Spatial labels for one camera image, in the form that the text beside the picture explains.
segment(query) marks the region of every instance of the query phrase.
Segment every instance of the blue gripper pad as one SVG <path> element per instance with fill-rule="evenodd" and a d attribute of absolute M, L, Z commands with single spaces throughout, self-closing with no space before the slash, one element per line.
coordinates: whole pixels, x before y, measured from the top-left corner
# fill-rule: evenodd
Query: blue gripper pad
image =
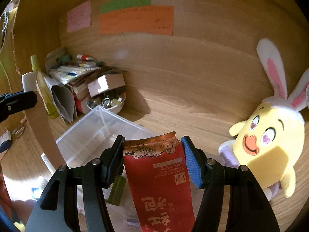
<path fill-rule="evenodd" d="M 205 186 L 205 182 L 203 182 L 206 173 L 205 163 L 189 136 L 182 137 L 181 143 L 185 152 L 186 164 L 190 178 L 199 189 L 202 189 Z"/>

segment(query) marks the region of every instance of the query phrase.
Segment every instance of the heart-shaped eye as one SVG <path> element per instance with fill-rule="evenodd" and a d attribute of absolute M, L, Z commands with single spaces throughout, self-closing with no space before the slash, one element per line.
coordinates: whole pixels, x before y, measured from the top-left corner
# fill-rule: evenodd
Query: heart-shaped eye
<path fill-rule="evenodd" d="M 268 138 L 267 134 L 263 135 L 262 142 L 268 144 L 270 142 L 270 138 Z"/>
<path fill-rule="evenodd" d="M 262 135 L 261 144 L 265 146 L 271 143 L 275 139 L 275 136 L 276 136 L 276 131 L 274 128 L 270 127 L 266 129 L 266 131 Z"/>
<path fill-rule="evenodd" d="M 251 125 L 250 125 L 250 132 L 252 132 L 252 131 L 256 128 L 257 124 L 259 123 L 259 120 L 260 120 L 259 115 L 256 116 L 256 117 L 252 120 L 252 123 L 251 123 Z"/>

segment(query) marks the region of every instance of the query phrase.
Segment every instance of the orange sticky note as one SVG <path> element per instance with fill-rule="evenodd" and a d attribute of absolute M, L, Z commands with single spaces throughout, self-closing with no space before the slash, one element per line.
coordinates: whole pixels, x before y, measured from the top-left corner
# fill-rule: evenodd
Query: orange sticky note
<path fill-rule="evenodd" d="M 172 6 L 143 6 L 120 9 L 98 16 L 99 35 L 143 32 L 173 35 Z"/>

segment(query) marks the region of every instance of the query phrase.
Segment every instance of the green bottle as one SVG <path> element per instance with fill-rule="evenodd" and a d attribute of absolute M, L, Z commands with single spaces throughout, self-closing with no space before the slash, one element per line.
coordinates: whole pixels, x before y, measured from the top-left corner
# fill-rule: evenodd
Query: green bottle
<path fill-rule="evenodd" d="M 126 178 L 118 174 L 115 182 L 108 189 L 103 188 L 105 202 L 119 206 L 126 181 Z"/>

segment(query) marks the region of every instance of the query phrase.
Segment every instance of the green sticky note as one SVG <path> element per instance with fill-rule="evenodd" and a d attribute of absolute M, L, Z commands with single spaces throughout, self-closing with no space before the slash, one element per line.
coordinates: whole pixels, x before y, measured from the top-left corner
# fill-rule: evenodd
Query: green sticky note
<path fill-rule="evenodd" d="M 101 13 L 108 13 L 119 9 L 149 5 L 151 5 L 151 0 L 116 0 L 103 4 L 101 6 Z"/>

